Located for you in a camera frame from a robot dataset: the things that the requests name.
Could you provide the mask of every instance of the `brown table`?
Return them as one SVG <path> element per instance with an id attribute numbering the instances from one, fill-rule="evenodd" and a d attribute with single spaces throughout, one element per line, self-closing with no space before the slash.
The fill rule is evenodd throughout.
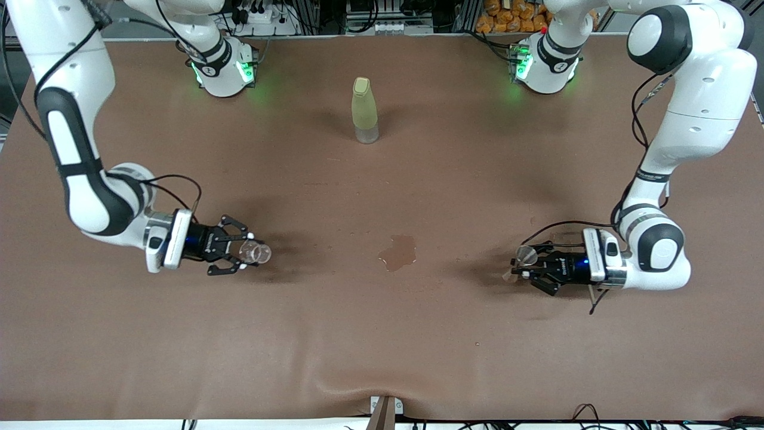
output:
<path id="1" fill-rule="evenodd" d="M 541 226 L 607 219 L 640 147 L 629 100 L 649 73 L 593 37 L 575 80 L 540 96 L 469 37 L 275 41 L 255 90 L 214 99 L 172 44 L 110 44 L 117 89 L 95 135 L 204 187 L 199 218 L 246 222 L 260 269 L 150 275 L 88 239 L 23 121 L 0 155 L 0 419 L 357 415 L 377 394 L 430 419 L 764 414 L 764 132 L 683 165 L 668 213 L 693 276 L 676 292 L 552 298 L 500 275 Z M 353 138 L 371 78 L 382 138 Z M 643 109 L 650 135 L 670 89 Z M 193 198 L 182 182 L 174 190 Z M 163 198 L 159 206 L 174 208 Z M 392 235 L 416 262 L 388 272 Z"/>

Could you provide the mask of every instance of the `table surface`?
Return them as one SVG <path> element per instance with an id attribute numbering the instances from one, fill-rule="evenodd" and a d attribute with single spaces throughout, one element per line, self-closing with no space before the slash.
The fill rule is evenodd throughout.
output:
<path id="1" fill-rule="evenodd" d="M 604 419 L 764 415 L 753 106 L 727 149 L 672 179 L 689 284 L 612 292 L 589 316 L 584 289 L 553 298 L 501 274 L 541 226 L 606 220 L 633 176 L 629 101 L 649 72 L 624 37 L 593 37 L 552 96 L 469 37 L 274 41 L 257 88 L 230 99 L 196 88 L 172 44 L 108 48 L 105 164 L 193 176 L 199 218 L 242 220 L 274 258 L 148 274 L 142 252 L 70 224 L 47 146 L 16 121 L 0 156 L 0 419 L 358 415 L 378 394 L 430 419 L 565 419 L 582 402 Z M 373 145 L 353 136 L 357 76 L 379 106 Z M 649 134 L 669 97 L 643 109 Z M 392 236 L 416 261 L 388 272 Z"/>

